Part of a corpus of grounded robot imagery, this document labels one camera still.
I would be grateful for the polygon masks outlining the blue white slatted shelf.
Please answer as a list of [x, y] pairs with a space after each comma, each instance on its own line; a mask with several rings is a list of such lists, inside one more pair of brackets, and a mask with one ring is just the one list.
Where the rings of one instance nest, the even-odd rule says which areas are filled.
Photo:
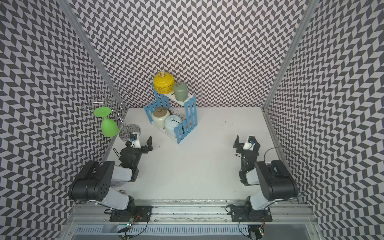
[[153, 120], [155, 109], [166, 109], [173, 117], [174, 125], [171, 130], [174, 133], [171, 134], [171, 131], [167, 130], [166, 127], [159, 128], [159, 130], [179, 144], [198, 125], [196, 96], [188, 93], [187, 99], [180, 102], [176, 100], [174, 93], [162, 95], [156, 92], [154, 86], [152, 87], [155, 99], [144, 106], [145, 113], [150, 123], [155, 126]]

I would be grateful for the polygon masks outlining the yellow tea canister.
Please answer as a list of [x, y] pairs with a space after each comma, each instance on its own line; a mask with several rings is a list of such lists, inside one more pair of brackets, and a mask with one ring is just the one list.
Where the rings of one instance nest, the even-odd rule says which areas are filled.
[[158, 94], [166, 95], [173, 92], [174, 77], [164, 71], [159, 71], [153, 78], [154, 89]]

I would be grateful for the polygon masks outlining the green tea canister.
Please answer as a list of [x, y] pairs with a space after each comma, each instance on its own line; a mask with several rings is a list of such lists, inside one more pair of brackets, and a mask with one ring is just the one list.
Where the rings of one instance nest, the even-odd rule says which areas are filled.
[[183, 82], [175, 83], [173, 86], [175, 99], [183, 102], [188, 98], [188, 85]]

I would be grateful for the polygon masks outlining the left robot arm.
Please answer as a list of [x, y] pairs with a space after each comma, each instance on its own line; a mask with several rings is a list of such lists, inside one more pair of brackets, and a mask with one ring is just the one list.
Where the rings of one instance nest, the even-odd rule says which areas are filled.
[[120, 152], [121, 165], [117, 166], [114, 161], [87, 162], [69, 187], [69, 199], [94, 202], [114, 211], [134, 213], [136, 206], [133, 197], [114, 190], [111, 184], [135, 182], [142, 155], [152, 150], [151, 137], [148, 138], [146, 145], [141, 146], [137, 136], [131, 134], [126, 147]]

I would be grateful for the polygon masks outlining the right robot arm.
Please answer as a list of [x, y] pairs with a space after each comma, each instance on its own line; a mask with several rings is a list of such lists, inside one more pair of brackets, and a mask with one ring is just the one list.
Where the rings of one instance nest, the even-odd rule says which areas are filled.
[[260, 191], [247, 197], [247, 213], [267, 210], [277, 202], [288, 201], [299, 196], [299, 188], [290, 171], [281, 160], [269, 163], [258, 161], [261, 145], [255, 136], [248, 136], [245, 143], [236, 137], [233, 148], [241, 158], [240, 182], [245, 186], [260, 187]]

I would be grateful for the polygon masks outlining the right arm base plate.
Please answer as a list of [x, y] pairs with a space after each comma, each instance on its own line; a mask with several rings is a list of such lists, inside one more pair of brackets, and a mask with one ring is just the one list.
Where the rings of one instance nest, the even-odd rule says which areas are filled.
[[253, 210], [251, 207], [228, 205], [226, 207], [227, 213], [231, 216], [232, 222], [272, 222], [272, 214], [270, 209], [267, 210]]

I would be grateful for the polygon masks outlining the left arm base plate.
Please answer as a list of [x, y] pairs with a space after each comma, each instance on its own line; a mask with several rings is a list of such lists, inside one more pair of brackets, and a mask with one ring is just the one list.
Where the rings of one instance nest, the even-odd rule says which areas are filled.
[[152, 216], [152, 206], [136, 206], [134, 210], [112, 211], [110, 222], [125, 223], [131, 219], [137, 222], [149, 222]]

